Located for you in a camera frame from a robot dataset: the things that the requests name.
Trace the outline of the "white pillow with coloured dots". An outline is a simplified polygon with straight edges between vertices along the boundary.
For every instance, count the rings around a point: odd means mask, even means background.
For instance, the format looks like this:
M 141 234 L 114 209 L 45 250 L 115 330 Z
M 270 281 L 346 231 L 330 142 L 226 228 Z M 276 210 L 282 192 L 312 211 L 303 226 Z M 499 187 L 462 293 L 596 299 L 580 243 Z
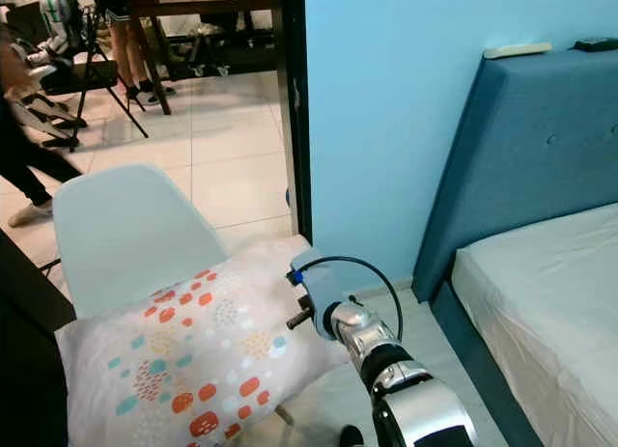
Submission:
M 58 329 L 70 447 L 222 447 L 348 363 L 287 326 L 300 236 L 257 242 L 149 297 Z

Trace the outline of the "white plastic shell chair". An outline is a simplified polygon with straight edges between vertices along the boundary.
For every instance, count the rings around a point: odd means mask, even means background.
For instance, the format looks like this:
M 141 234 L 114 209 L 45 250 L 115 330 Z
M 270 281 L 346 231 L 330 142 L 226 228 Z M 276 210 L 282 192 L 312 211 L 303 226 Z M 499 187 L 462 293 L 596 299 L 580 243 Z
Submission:
M 76 316 L 92 318 L 228 259 L 207 219 L 163 170 L 115 166 L 63 183 L 53 225 Z

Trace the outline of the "black robot foot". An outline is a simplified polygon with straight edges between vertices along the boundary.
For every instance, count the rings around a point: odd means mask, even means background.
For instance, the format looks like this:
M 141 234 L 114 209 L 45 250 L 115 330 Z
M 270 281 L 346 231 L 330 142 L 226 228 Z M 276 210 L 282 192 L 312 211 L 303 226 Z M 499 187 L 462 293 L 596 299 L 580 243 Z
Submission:
M 357 426 L 346 425 L 337 437 L 337 447 L 365 447 L 365 438 Z

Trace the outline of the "white mattress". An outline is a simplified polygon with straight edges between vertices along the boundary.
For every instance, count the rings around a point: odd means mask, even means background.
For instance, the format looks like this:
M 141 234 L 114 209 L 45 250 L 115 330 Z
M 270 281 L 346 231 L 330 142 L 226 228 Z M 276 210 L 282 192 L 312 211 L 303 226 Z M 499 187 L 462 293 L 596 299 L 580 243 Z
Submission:
M 545 447 L 618 447 L 618 203 L 460 248 L 451 284 Z

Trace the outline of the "person in black trousers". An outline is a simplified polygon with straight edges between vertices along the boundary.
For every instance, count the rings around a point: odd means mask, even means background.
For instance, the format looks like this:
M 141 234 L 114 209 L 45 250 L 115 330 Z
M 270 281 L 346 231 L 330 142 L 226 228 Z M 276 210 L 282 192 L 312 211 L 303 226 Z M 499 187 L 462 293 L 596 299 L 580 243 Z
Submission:
M 30 141 L 25 129 L 18 124 L 10 102 L 3 98 L 0 104 L 0 175 L 30 201 L 27 208 L 9 219 L 10 227 L 35 225 L 52 216 L 53 197 L 36 177 L 35 170 L 58 182 L 69 182 L 81 175 L 64 156 Z

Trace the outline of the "black tripod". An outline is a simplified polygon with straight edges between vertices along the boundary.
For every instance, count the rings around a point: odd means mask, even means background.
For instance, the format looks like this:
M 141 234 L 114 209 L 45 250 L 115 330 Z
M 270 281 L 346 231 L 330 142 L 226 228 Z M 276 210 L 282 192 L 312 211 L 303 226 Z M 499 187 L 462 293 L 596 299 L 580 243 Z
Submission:
M 84 27 L 81 29 L 81 36 L 84 37 L 83 46 L 80 50 L 66 51 L 66 57 L 73 63 L 70 67 L 73 69 L 70 74 L 71 83 L 67 88 L 59 88 L 58 95 L 66 93 L 78 94 L 78 103 L 76 110 L 73 113 L 73 120 L 65 120 L 65 124 L 72 124 L 73 133 L 68 142 L 68 152 L 74 152 L 76 147 L 80 146 L 78 133 L 80 129 L 85 128 L 87 124 L 81 119 L 81 112 L 85 107 L 85 99 L 87 94 L 94 90 L 105 90 L 107 94 L 115 99 L 121 111 L 125 113 L 128 120 L 133 126 L 136 126 L 142 138 L 149 138 L 150 134 L 137 121 L 136 117 L 129 111 L 129 102 L 127 99 L 122 99 L 115 91 L 115 86 L 121 82 L 118 74 L 118 65 L 114 60 L 110 60 L 98 46 L 98 15 L 93 7 L 83 9 L 81 14 Z

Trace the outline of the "person in black shorts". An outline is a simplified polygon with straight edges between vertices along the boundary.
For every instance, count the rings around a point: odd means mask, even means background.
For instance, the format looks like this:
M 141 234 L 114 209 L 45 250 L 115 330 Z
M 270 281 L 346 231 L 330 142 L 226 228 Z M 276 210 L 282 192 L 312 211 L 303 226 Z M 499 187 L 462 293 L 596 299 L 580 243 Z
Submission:
M 143 64 L 143 55 L 135 37 L 138 33 L 131 24 L 129 5 L 136 1 L 154 0 L 94 0 L 98 12 L 106 20 L 111 33 L 112 57 L 118 64 L 118 75 L 124 82 L 126 97 L 140 104 L 156 104 L 154 82 Z

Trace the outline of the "dark wooden table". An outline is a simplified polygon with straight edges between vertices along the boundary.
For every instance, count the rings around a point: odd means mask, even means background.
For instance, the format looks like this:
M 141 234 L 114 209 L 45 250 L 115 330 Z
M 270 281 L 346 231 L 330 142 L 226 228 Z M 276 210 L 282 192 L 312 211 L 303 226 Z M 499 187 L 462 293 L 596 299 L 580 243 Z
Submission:
M 171 115 L 169 81 L 275 71 L 282 38 L 274 23 L 255 23 L 256 12 L 274 18 L 279 0 L 132 0 L 127 3 L 133 48 L 149 74 L 152 94 L 164 115 Z

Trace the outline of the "white remote control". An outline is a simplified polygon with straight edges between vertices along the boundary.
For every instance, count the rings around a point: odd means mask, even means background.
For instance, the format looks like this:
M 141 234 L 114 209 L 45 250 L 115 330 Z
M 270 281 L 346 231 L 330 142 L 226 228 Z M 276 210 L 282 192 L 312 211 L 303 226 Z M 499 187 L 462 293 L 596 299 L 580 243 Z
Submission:
M 495 60 L 509 57 L 525 57 L 525 55 L 548 53 L 548 51 L 551 50 L 551 42 L 526 42 L 525 44 L 513 44 L 498 46 L 497 48 L 486 48 L 483 50 L 483 59 Z

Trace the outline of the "white and green humanoid robot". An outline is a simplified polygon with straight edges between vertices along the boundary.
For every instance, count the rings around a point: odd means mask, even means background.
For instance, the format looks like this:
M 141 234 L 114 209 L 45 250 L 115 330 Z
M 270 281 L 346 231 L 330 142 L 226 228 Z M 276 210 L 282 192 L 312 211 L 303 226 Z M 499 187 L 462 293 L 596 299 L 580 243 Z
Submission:
M 84 46 L 79 0 L 37 0 L 37 6 L 48 38 L 26 55 L 27 67 L 70 64 Z

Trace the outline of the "flat black device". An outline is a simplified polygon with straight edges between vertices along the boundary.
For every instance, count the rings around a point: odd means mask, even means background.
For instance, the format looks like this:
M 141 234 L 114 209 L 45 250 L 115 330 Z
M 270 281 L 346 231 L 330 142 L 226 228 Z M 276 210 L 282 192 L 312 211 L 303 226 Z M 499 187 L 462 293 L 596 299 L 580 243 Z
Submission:
M 590 37 L 574 41 L 572 50 L 578 51 L 612 51 L 618 50 L 618 37 Z

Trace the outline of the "dark door frame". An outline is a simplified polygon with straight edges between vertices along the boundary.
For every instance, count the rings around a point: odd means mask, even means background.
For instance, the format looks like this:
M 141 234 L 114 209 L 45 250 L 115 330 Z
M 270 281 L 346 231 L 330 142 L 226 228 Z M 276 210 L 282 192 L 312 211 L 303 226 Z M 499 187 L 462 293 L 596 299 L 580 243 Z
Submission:
M 298 235 L 313 240 L 305 0 L 272 0 L 288 204 Z

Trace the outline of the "blue upholstered bed frame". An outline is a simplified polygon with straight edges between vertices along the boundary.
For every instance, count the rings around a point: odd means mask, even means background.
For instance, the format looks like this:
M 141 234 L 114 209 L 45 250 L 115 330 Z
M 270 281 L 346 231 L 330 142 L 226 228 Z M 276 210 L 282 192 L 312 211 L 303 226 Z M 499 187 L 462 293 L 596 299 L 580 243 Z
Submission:
M 618 50 L 485 60 L 421 239 L 413 292 L 429 306 L 509 447 L 545 447 L 451 284 L 458 250 L 618 203 Z

